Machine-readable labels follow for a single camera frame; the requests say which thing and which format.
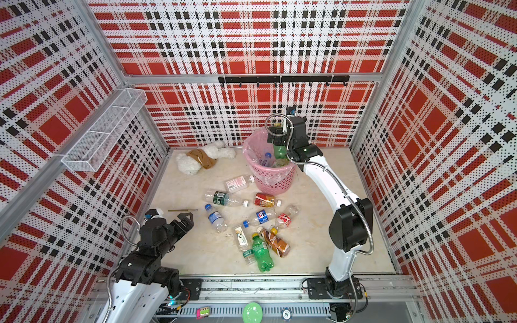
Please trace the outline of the small blue cap water bottle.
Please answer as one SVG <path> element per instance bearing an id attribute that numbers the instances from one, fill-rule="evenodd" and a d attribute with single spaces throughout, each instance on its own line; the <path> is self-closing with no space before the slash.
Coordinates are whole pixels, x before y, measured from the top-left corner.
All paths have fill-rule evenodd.
<path id="1" fill-rule="evenodd" d="M 207 211 L 207 219 L 209 220 L 211 227 L 217 231 L 217 233 L 226 231 L 228 226 L 222 214 L 211 204 L 206 204 L 204 208 Z"/>

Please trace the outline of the white label tea bottle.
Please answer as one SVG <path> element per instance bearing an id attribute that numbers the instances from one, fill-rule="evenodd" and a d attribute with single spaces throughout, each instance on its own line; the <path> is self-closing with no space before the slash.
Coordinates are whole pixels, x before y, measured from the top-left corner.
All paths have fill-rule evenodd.
<path id="1" fill-rule="evenodd" d="M 244 226 L 243 225 L 235 226 L 232 229 L 232 232 L 234 234 L 234 238 L 235 238 L 238 250 L 240 251 L 245 263 L 247 265 L 253 265 L 256 262 L 256 260 L 255 260 L 254 253 L 252 250 L 252 243 L 250 242 L 250 240 L 248 239 L 248 236 L 246 235 Z"/>

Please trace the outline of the brown label drink bottle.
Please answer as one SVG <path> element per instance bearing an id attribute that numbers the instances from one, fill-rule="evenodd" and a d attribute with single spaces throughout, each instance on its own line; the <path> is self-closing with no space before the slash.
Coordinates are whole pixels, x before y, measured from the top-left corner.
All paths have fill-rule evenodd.
<path id="1" fill-rule="evenodd" d="M 257 228 L 257 233 L 279 257 L 285 258 L 289 254 L 291 247 L 285 240 L 278 236 L 278 231 L 276 228 L 273 227 L 268 230 L 263 226 L 259 226 Z"/>

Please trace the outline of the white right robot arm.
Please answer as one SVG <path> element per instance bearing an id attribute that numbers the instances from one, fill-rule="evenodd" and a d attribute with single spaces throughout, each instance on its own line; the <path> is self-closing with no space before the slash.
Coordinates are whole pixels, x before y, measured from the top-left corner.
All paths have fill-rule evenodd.
<path id="1" fill-rule="evenodd" d="M 360 199 L 332 170 L 320 148 L 311 143 L 306 118 L 272 114 L 266 118 L 268 141 L 286 149 L 286 156 L 317 185 L 334 211 L 329 236 L 335 246 L 328 273 L 335 283 L 350 280 L 357 255 L 374 252 L 373 206 Z"/>

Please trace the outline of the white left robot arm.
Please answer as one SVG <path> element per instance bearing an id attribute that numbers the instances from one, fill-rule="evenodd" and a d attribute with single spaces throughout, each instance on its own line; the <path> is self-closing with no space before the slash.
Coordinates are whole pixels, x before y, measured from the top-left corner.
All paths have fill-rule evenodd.
<path id="1" fill-rule="evenodd" d="M 151 322 L 159 310 L 178 313 L 198 300 L 202 280 L 184 283 L 178 269 L 162 266 L 162 259 L 193 228 L 190 212 L 171 222 L 158 214 L 137 222 L 139 241 L 108 275 L 108 300 L 98 321 Z"/>

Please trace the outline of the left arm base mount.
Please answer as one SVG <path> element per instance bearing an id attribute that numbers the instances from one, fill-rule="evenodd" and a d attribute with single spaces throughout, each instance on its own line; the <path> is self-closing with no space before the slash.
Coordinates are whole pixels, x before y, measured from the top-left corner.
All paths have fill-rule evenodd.
<path id="1" fill-rule="evenodd" d="M 166 299 L 160 304 L 159 314 L 177 314 L 191 300 L 197 301 L 201 293 L 203 280 L 182 278 L 177 269 L 173 270 L 165 287 L 168 288 Z"/>

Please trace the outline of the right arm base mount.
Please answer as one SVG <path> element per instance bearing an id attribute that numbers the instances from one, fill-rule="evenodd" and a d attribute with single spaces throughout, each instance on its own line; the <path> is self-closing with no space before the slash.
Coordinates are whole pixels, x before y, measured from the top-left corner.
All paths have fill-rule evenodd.
<path id="1" fill-rule="evenodd" d="M 324 278 L 306 278 L 301 287 L 310 300 L 345 300 L 344 303 L 329 305 L 328 319 L 331 322 L 349 322 L 369 305 L 366 288 L 353 275 L 344 281 L 335 281 L 330 270 L 326 269 Z"/>

